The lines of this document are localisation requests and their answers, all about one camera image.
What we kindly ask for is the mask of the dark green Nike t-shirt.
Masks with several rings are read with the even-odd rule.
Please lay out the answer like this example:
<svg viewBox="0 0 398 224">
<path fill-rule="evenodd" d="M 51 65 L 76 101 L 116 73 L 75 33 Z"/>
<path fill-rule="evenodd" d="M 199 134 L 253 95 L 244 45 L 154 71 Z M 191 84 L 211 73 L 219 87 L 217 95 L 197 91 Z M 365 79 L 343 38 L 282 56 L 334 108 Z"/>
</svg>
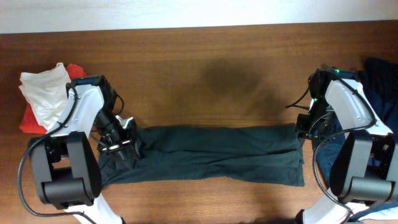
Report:
<svg viewBox="0 0 398 224">
<path fill-rule="evenodd" d="M 303 187 L 303 150 L 292 124 L 245 128 L 137 129 L 141 158 L 99 157 L 102 186 L 229 177 Z"/>
</svg>

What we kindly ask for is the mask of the navy blue trousers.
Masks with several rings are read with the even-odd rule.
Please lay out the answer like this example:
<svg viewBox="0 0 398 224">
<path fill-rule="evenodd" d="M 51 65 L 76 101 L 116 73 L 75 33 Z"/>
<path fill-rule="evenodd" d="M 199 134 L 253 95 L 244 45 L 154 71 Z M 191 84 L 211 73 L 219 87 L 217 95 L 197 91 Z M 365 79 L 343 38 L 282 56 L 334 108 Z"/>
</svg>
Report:
<svg viewBox="0 0 398 224">
<path fill-rule="evenodd" d="M 391 131 L 397 133 L 397 64 L 378 58 L 368 58 L 364 63 L 364 71 L 359 72 L 359 78 L 363 84 L 364 93 L 374 111 L 381 121 Z M 338 136 L 328 144 L 320 147 L 317 153 L 317 165 L 320 168 L 326 184 L 329 184 L 329 176 L 333 163 L 343 146 L 345 137 Z M 383 203 L 375 208 L 397 207 L 397 201 Z M 350 218 L 351 222 L 358 220 L 358 214 Z"/>
</svg>

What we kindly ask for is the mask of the white towel corner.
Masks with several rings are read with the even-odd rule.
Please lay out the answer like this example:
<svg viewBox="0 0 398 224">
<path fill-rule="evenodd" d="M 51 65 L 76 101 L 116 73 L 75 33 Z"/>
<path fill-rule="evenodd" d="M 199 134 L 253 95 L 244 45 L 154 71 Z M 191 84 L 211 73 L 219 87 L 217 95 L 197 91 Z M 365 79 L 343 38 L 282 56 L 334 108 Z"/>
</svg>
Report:
<svg viewBox="0 0 398 224">
<path fill-rule="evenodd" d="M 382 208 L 381 210 L 368 209 L 358 214 L 358 220 L 396 220 L 397 207 Z"/>
</svg>

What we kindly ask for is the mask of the white folded t-shirt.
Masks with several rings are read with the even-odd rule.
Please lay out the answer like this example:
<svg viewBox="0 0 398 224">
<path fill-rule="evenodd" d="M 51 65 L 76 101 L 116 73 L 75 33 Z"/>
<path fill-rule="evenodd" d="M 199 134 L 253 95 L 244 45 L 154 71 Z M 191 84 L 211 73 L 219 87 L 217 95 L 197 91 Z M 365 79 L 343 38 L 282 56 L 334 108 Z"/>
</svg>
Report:
<svg viewBox="0 0 398 224">
<path fill-rule="evenodd" d="M 67 105 L 66 84 L 71 82 L 70 76 L 59 62 L 44 72 L 22 72 L 20 81 L 19 89 L 27 105 L 19 129 L 24 133 L 46 133 L 56 125 Z"/>
</svg>

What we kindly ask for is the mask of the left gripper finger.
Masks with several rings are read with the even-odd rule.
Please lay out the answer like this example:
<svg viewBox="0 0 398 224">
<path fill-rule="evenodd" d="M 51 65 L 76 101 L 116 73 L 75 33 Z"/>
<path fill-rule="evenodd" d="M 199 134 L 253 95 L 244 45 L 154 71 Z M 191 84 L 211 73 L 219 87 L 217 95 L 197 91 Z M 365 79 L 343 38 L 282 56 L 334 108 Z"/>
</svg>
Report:
<svg viewBox="0 0 398 224">
<path fill-rule="evenodd" d="M 140 160 L 141 159 L 141 155 L 140 155 L 140 152 L 139 152 L 139 146 L 138 146 L 137 141 L 131 140 L 130 145 L 131 145 L 131 154 L 133 155 L 133 157 L 136 160 Z"/>
<path fill-rule="evenodd" d="M 125 168 L 133 170 L 134 157 L 130 150 L 124 149 L 122 151 L 112 152 L 109 154 L 109 156 L 119 164 L 123 165 Z"/>
</svg>

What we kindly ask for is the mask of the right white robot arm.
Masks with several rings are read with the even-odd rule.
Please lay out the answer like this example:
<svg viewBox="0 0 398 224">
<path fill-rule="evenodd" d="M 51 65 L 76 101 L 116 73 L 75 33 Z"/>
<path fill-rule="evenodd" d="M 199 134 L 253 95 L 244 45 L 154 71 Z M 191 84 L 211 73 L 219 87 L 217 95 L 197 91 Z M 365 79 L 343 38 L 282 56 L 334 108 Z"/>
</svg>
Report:
<svg viewBox="0 0 398 224">
<path fill-rule="evenodd" d="M 397 200 L 397 134 L 372 108 L 358 74 L 319 68 L 308 78 L 307 93 L 312 101 L 295 130 L 316 145 L 312 169 L 323 195 L 298 212 L 296 223 L 346 223 L 361 210 Z M 338 137 L 345 141 L 324 187 L 316 157 Z"/>
</svg>

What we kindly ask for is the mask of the red folded garment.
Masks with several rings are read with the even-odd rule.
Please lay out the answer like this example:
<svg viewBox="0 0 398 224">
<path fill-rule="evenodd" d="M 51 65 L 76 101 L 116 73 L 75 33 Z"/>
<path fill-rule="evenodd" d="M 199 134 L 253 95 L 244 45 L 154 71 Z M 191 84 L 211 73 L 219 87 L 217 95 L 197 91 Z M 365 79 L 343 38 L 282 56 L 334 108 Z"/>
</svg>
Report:
<svg viewBox="0 0 398 224">
<path fill-rule="evenodd" d="M 81 66 L 72 63 L 67 65 L 66 71 L 68 72 L 71 80 L 86 76 L 86 73 Z M 32 107 L 29 103 L 26 104 L 26 109 L 23 119 L 19 125 L 19 129 L 23 133 L 27 134 L 45 134 L 47 132 L 47 130 L 37 122 Z"/>
</svg>

